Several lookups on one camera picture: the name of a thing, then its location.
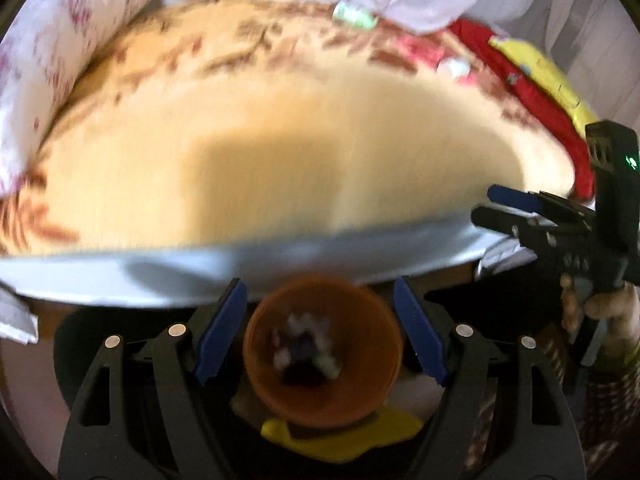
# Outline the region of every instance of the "floor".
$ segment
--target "floor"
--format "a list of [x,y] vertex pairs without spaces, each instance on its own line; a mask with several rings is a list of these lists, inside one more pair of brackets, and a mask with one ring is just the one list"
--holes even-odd
[[[471,264],[438,270],[420,277],[424,288],[443,288],[472,279]],[[374,287],[387,301],[391,283]],[[22,346],[0,340],[0,396],[35,457],[52,474],[58,468],[68,409],[60,396],[53,370],[53,338],[57,326],[77,306],[31,301],[40,318],[40,341]]]

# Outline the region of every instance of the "green led light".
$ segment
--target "green led light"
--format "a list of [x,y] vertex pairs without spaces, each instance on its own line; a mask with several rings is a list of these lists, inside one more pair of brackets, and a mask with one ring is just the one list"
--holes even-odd
[[636,162],[636,160],[632,156],[626,156],[625,160],[626,160],[626,163],[629,166],[631,166],[634,170],[638,169],[638,163]]

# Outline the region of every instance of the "bowl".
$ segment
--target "bowl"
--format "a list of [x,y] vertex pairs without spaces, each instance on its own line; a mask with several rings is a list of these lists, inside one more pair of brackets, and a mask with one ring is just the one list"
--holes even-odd
[[[290,314],[331,320],[329,337],[342,369],[319,386],[283,384],[273,366],[274,328]],[[249,320],[244,366],[262,402],[279,418],[306,428],[340,428],[370,415],[386,399],[402,361],[398,322],[371,290],[329,276],[303,276],[266,297]]]

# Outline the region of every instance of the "red cloth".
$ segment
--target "red cloth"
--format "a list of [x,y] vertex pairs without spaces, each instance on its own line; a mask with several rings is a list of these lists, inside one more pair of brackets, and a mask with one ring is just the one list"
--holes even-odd
[[521,69],[489,45],[489,38],[495,35],[490,28],[460,19],[453,22],[449,30],[506,83],[522,105],[564,146],[574,163],[574,198],[592,198],[593,172],[586,142],[575,131],[574,124],[560,105],[528,79]]

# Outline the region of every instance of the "silver screw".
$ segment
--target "silver screw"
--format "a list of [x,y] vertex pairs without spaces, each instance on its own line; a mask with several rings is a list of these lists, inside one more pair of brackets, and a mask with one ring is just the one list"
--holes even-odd
[[171,337],[180,337],[185,332],[187,332],[187,327],[185,327],[182,323],[176,323],[175,325],[171,325],[169,327],[169,335]]
[[456,333],[462,337],[471,337],[474,334],[474,329],[469,325],[460,324],[456,327]]
[[520,342],[524,348],[528,348],[529,350],[533,350],[536,347],[536,340],[528,335],[524,336]]
[[104,340],[104,345],[107,348],[116,348],[120,344],[120,338],[116,335],[110,335],[107,339]]

